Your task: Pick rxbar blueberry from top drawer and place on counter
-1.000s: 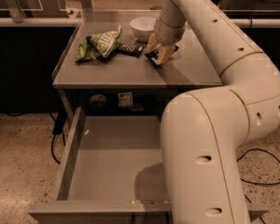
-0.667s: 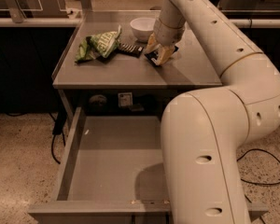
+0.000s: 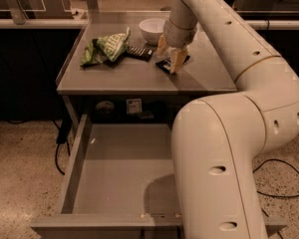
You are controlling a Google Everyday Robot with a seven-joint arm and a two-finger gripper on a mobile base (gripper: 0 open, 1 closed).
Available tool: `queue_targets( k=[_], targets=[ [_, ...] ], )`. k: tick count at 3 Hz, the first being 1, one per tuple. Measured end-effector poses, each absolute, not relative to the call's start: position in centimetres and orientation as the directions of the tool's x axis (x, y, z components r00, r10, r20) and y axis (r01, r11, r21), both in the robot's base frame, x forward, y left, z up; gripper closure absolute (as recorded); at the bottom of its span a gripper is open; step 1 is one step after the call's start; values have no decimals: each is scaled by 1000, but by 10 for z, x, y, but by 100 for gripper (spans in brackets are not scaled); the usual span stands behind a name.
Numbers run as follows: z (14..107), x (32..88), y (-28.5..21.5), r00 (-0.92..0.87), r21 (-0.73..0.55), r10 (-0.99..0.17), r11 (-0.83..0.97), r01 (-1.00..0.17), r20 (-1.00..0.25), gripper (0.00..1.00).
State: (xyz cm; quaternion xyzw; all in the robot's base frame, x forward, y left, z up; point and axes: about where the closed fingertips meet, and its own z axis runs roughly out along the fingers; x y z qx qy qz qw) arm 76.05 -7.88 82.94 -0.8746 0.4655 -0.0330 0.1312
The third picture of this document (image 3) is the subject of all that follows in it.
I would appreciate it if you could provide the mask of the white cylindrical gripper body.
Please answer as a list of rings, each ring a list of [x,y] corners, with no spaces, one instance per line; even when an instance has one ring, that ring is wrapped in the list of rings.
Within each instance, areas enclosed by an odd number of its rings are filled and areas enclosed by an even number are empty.
[[[163,26],[163,37],[169,46],[182,49],[192,43],[196,31],[196,27],[181,29],[167,18]]]

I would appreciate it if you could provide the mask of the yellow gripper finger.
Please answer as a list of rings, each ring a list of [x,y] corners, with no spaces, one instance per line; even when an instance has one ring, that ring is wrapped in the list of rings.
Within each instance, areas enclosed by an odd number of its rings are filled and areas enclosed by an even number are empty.
[[[182,64],[184,63],[187,55],[187,48],[172,48],[170,50],[170,72],[172,74],[182,68]]]
[[[166,42],[164,35],[161,35],[158,39],[156,54],[162,56],[169,48],[169,44]]]

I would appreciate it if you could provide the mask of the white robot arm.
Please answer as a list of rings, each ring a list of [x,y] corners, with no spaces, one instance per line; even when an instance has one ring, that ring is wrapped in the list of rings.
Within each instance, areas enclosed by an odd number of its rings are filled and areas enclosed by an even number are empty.
[[[174,0],[158,51],[181,52],[203,29],[237,90],[185,105],[171,154],[185,239],[268,239],[252,160],[299,134],[299,78],[223,0]]]

